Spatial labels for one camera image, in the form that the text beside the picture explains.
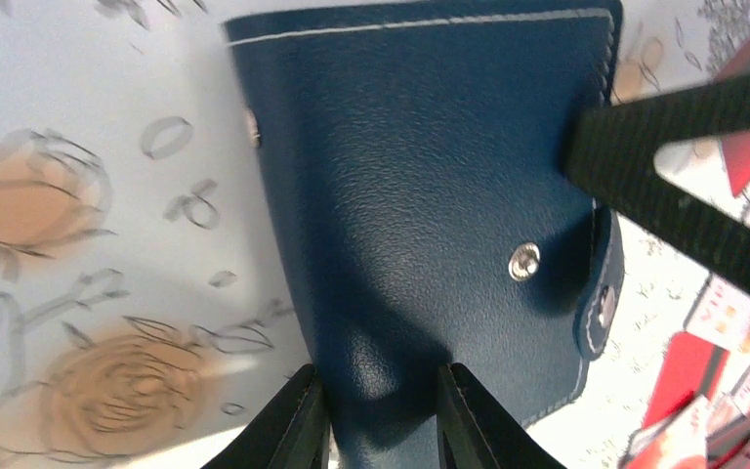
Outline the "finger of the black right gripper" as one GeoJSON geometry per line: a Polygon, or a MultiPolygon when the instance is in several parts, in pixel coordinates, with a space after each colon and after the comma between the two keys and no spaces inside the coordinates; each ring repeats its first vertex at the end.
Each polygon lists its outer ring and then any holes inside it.
{"type": "Polygon", "coordinates": [[[570,182],[750,296],[750,225],[710,199],[674,157],[750,132],[750,73],[581,113],[565,140],[570,182]]]}

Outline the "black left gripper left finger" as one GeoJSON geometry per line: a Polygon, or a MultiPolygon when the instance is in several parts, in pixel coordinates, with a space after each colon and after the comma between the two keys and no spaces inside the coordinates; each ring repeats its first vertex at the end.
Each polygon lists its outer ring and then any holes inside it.
{"type": "Polygon", "coordinates": [[[326,469],[330,422],[314,365],[288,379],[241,433],[204,469],[326,469]]]}

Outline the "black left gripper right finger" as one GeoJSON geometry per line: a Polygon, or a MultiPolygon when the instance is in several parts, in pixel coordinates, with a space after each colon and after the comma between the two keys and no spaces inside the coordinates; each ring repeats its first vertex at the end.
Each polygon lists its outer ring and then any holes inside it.
{"type": "Polygon", "coordinates": [[[444,469],[563,469],[461,363],[437,372],[437,443],[444,469]]]}

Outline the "navy blue card holder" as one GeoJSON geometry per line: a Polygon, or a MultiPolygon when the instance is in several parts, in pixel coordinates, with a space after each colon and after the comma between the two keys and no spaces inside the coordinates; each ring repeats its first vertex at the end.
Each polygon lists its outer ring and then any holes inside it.
{"type": "Polygon", "coordinates": [[[432,468],[439,367],[522,426],[572,403],[624,278],[564,175],[617,1],[416,1],[228,21],[290,296],[344,468],[432,468]]]}

